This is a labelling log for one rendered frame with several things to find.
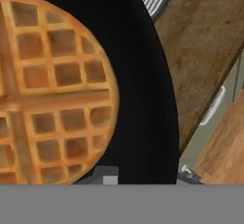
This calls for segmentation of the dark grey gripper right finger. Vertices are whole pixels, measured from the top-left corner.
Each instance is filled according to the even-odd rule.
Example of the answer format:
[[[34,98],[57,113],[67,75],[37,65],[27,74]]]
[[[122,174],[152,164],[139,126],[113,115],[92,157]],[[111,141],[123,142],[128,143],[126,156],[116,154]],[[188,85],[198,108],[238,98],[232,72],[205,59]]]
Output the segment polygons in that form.
[[[192,185],[203,185],[201,176],[187,164],[183,163],[179,163],[177,179]]]

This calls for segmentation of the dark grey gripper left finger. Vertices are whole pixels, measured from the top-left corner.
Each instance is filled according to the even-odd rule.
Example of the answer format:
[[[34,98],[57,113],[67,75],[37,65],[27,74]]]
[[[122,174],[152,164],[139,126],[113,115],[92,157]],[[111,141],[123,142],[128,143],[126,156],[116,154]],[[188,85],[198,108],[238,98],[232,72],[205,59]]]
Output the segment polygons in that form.
[[[118,168],[116,166],[95,166],[78,179],[76,185],[115,185],[118,183]]]

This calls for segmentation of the black bowl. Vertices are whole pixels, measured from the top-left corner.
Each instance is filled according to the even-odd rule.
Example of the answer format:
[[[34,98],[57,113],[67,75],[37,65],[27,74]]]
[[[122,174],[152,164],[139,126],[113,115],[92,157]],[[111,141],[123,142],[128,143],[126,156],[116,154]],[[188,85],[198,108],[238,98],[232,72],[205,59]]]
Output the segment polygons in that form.
[[[173,184],[179,162],[173,81],[143,1],[46,1],[77,17],[95,35],[116,76],[117,122],[95,166],[116,166],[122,184]]]

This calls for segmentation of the golden brown round waffle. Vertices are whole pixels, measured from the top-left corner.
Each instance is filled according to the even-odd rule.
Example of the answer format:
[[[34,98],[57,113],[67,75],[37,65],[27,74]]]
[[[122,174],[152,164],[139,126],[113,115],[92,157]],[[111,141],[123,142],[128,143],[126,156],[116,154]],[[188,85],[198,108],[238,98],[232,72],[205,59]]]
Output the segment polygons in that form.
[[[95,35],[46,0],[0,0],[0,184],[72,184],[112,141],[119,87]]]

